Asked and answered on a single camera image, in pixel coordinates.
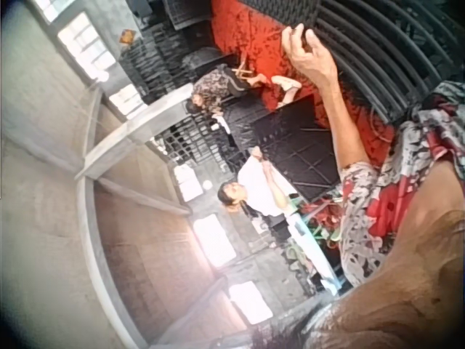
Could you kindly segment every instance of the patterned shirt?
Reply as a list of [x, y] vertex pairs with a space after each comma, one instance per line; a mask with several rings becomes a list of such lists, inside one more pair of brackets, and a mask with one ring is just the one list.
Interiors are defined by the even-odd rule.
[[465, 84], [443, 82], [397, 133], [381, 171], [358, 162], [341, 172], [341, 261], [358, 286], [383, 263], [413, 195], [434, 162], [453, 157], [465, 180]]
[[200, 95], [204, 101], [204, 111], [212, 114], [221, 110], [221, 101], [230, 95], [228, 79], [218, 68], [202, 76], [193, 88], [193, 95]]

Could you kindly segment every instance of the white sneaker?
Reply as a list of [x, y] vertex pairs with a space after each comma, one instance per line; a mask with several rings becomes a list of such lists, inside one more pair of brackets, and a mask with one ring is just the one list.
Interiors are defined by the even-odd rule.
[[280, 85], [283, 88], [284, 92], [287, 92], [293, 87], [297, 89], [302, 88], [302, 84], [300, 82], [290, 79], [290, 78], [286, 78], [285, 76], [279, 76], [279, 75], [273, 76], [271, 78], [271, 81], [274, 84]]

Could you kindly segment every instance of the black pants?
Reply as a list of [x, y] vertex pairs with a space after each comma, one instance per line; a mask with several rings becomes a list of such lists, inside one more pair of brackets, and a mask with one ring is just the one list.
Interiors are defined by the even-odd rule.
[[240, 80], [227, 65], [221, 64], [218, 69], [227, 77], [227, 89], [234, 97], [242, 97], [250, 90], [251, 86]]

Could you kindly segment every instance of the bright window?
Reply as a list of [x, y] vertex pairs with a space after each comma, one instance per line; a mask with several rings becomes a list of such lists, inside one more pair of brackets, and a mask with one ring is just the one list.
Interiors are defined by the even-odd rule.
[[230, 296], [251, 325], [273, 317], [271, 309], [253, 281], [231, 286]]
[[58, 38], [91, 79], [116, 63], [83, 12], [58, 33]]
[[119, 109], [120, 112], [122, 112], [123, 115], [126, 115], [128, 120], [134, 118], [147, 107], [140, 98], [140, 94], [133, 84], [130, 84], [121, 89], [120, 92], [115, 93], [110, 97], [110, 101]]
[[184, 201], [188, 202], [203, 194], [202, 186], [195, 175], [195, 171], [189, 165], [176, 166], [174, 168], [174, 175], [176, 176]]
[[215, 267], [221, 267], [236, 256], [234, 247], [215, 214], [196, 220], [194, 231], [203, 252]]
[[45, 18], [53, 22], [74, 0], [34, 0]]

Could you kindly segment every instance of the fingers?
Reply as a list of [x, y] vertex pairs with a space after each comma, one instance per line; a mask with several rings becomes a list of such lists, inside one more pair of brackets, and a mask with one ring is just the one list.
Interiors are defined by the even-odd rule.
[[305, 39], [309, 46], [312, 47], [312, 50], [321, 47], [320, 39], [315, 35], [315, 32], [312, 29], [305, 32]]
[[288, 55], [291, 54], [291, 34], [292, 34], [291, 27], [287, 27], [281, 33], [281, 45], [283, 45], [284, 51]]
[[291, 35], [291, 50], [295, 55], [303, 55], [305, 53], [304, 48], [302, 47], [302, 34], [304, 33], [304, 25], [300, 23], [294, 29], [294, 32]]

